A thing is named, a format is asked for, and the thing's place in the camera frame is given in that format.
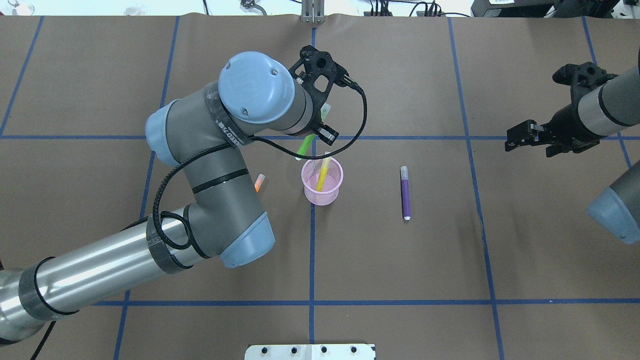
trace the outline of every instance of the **gray robot arm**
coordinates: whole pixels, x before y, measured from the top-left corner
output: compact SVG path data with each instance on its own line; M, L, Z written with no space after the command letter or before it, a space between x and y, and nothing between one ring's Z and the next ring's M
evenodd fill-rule
M296 75L301 66L305 71ZM318 76L329 79L322 92L313 86ZM253 135L264 129L315 133L331 145L338 133L322 123L319 110L332 85L361 93L364 126L362 89L328 53L311 46L291 69L265 54L238 54L219 81L151 115L149 146L161 161L184 167L195 202L159 212L157 196L147 220L25 270L1 270L0 345L204 259L219 256L234 268L267 253L275 238L238 148L260 140Z
M638 65L620 76L584 63L565 65L553 79L571 86L572 103L542 126L527 120L509 129L506 151L549 145L549 158L561 152L579 153L606 136L640 124L640 53ZM606 188L587 212L625 243L640 241L640 161Z

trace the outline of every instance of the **purple marker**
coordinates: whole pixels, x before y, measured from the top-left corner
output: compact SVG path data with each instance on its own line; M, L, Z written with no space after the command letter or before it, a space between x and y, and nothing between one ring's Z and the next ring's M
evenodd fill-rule
M409 170L400 168L400 192L402 196L402 216L405 220L411 220L411 206L409 204Z

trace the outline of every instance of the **black box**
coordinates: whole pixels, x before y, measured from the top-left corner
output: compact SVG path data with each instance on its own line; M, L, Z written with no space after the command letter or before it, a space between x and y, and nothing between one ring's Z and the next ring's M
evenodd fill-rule
M490 0L474 0L471 12L475 17L544 17L555 0L503 0L504 4L491 4Z

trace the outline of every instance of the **blue joint cap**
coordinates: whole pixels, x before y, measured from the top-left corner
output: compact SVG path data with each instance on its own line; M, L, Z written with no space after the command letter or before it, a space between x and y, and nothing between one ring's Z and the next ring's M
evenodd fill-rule
M587 213L621 241L640 240L640 228L633 215L612 188L606 188L588 207Z
M268 124L289 110L296 89L284 65L247 51L235 55L222 69L218 93L231 115L251 124Z
M145 134L147 136L147 143L152 151L156 152L156 156L163 163L176 167L179 165L178 161L171 154L169 150L169 143L166 141L166 117L169 114L169 109L173 105L174 100L167 105L160 108L155 113L149 116L147 124L145 125Z
M275 242L265 211L220 254L220 260L228 268L243 266L268 253Z

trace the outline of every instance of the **marker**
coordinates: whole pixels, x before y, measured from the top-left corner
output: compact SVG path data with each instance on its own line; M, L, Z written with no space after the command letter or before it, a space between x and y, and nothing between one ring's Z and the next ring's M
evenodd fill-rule
M253 184L253 187L255 188L255 192L260 192L260 187L262 186L263 181L264 181L264 175L259 174L258 178L255 180L255 184Z
M409 203L409 169L400 168L400 192L402 196L402 217L411 220L411 206Z
M316 134L307 135L307 137L305 137L305 140L302 141L302 145L300 145L300 148L298 149L299 155L307 155L307 151L309 151L309 147L311 146L311 143L314 141L315 137Z
M329 163L331 162L331 156L322 159L322 166L320 167L320 176L318 176L318 183L316 184L316 191L321 192L324 188L324 180L326 180L326 173L329 172Z

